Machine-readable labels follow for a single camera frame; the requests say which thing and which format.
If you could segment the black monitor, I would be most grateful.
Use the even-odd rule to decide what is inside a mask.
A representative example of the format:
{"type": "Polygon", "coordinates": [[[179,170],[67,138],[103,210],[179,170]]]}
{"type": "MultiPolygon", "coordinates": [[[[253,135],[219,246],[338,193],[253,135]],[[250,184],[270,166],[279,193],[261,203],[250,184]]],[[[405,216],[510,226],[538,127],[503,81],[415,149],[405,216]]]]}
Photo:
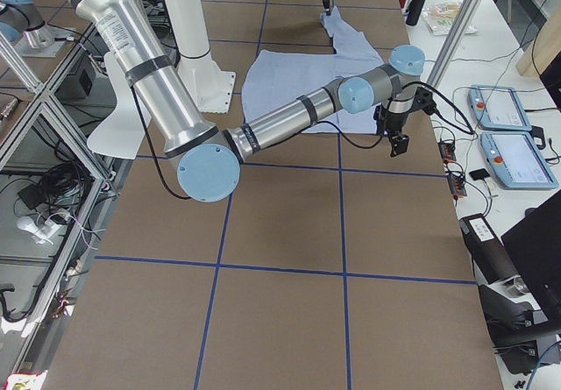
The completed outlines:
{"type": "Polygon", "coordinates": [[[550,319],[560,317],[560,194],[508,230],[502,242],[516,270],[550,319]]]}

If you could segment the black monitor stand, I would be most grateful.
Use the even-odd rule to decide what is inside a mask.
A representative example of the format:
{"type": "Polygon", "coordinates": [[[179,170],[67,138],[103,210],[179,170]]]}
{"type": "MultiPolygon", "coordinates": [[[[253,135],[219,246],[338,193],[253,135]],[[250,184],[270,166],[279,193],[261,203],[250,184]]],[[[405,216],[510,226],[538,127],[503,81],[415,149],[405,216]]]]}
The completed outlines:
{"type": "Polygon", "coordinates": [[[560,318],[549,319],[528,302],[511,301],[488,286],[479,286],[478,290],[486,326],[496,349],[537,349],[540,344],[557,341],[560,318]]]}

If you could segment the upper blue teach pendant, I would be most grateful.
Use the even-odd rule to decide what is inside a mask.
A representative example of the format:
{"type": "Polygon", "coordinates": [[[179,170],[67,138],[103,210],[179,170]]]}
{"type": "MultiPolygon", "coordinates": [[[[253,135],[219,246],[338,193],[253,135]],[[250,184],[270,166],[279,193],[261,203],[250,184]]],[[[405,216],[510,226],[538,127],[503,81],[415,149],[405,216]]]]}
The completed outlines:
{"type": "Polygon", "coordinates": [[[531,131],[531,123],[513,88],[474,84],[469,88],[468,102],[483,130],[531,131]]]}

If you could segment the lower blue teach pendant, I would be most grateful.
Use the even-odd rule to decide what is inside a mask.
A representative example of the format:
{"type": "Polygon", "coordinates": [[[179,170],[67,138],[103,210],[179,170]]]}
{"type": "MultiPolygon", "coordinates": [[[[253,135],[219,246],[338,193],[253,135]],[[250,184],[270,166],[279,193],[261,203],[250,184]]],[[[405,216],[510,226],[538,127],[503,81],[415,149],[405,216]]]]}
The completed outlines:
{"type": "Polygon", "coordinates": [[[527,132],[484,131],[479,140],[491,171],[504,188],[558,187],[556,177],[527,132]]]}

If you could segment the aluminium frame post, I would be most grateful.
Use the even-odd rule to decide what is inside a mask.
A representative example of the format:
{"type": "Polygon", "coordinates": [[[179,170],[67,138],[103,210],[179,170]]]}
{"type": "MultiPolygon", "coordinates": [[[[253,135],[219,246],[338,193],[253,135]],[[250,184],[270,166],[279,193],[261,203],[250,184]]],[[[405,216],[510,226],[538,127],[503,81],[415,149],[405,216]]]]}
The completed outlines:
{"type": "Polygon", "coordinates": [[[467,26],[472,21],[475,12],[479,8],[480,2],[481,0],[463,0],[458,15],[448,32],[434,67],[431,69],[430,75],[426,81],[430,86],[437,88],[444,78],[444,74],[458,49],[467,26]]]}

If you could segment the white plastic chair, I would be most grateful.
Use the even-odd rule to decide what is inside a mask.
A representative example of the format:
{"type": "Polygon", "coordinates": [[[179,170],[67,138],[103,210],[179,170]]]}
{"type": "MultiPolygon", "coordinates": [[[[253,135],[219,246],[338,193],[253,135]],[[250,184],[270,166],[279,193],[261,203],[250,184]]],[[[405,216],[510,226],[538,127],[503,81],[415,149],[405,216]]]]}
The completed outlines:
{"type": "Polygon", "coordinates": [[[87,145],[90,151],[104,156],[133,160],[145,137],[144,128],[124,71],[113,53],[104,55],[104,63],[117,104],[89,135],[87,145]]]}

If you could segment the orange circuit board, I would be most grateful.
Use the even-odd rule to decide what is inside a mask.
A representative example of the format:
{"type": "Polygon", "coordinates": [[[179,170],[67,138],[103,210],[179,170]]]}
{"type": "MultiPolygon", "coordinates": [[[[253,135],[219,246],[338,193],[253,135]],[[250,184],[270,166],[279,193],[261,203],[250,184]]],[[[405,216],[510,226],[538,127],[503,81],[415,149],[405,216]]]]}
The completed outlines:
{"type": "Polygon", "coordinates": [[[438,150],[443,163],[456,162],[455,145],[452,142],[439,141],[438,150]]]}

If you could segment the black cylinder with label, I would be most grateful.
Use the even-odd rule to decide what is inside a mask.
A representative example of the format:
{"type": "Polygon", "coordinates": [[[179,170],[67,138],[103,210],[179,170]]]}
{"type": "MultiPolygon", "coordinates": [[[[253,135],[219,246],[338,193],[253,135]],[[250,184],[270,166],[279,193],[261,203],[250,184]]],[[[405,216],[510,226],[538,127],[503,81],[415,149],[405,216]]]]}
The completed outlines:
{"type": "Polygon", "coordinates": [[[459,227],[465,246],[487,283],[519,276],[504,245],[482,214],[460,218],[459,227]]]}

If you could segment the blue striped button shirt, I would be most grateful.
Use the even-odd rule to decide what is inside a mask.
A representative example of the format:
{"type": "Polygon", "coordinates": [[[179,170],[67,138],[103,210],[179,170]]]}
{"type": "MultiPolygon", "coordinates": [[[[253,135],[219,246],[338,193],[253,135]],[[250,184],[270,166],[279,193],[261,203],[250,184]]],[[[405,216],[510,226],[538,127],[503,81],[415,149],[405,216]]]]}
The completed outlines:
{"type": "Polygon", "coordinates": [[[330,15],[323,13],[320,19],[335,52],[261,51],[248,70],[242,88],[242,107],[247,122],[335,79],[363,74],[384,64],[365,34],[345,22],[337,8],[333,8],[330,15]]]}

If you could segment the black water bottle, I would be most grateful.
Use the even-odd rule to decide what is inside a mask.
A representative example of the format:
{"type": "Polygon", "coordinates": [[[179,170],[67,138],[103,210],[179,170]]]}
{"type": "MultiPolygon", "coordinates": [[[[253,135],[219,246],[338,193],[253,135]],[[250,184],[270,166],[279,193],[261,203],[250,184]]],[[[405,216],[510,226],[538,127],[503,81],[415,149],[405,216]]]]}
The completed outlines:
{"type": "Polygon", "coordinates": [[[421,16],[426,0],[411,0],[407,10],[406,25],[415,26],[421,16]]]}

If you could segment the blue teach pendant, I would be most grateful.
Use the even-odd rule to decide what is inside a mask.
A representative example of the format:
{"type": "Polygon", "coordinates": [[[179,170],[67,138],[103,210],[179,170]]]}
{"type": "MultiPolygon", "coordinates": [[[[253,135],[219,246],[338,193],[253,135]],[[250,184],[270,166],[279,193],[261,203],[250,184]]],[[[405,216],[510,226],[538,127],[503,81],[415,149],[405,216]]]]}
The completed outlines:
{"type": "Polygon", "coordinates": [[[468,102],[483,130],[531,131],[531,123],[513,88],[474,84],[469,88],[468,102]]]}
{"type": "Polygon", "coordinates": [[[491,171],[504,188],[558,187],[556,177],[527,132],[484,131],[479,140],[491,171]]]}

